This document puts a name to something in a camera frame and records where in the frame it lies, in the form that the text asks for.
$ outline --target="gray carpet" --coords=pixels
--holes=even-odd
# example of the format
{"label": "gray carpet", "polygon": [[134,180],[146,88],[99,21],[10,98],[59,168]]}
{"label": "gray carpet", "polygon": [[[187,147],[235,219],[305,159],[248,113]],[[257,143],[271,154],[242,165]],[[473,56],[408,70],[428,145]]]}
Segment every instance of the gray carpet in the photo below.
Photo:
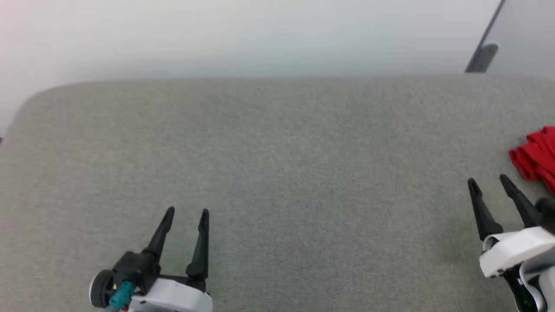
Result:
{"label": "gray carpet", "polygon": [[0,147],[0,302],[98,311],[91,278],[176,207],[162,272],[211,212],[215,311],[510,311],[481,275],[466,181],[522,225],[498,176],[555,121],[540,79],[169,80],[33,97]]}

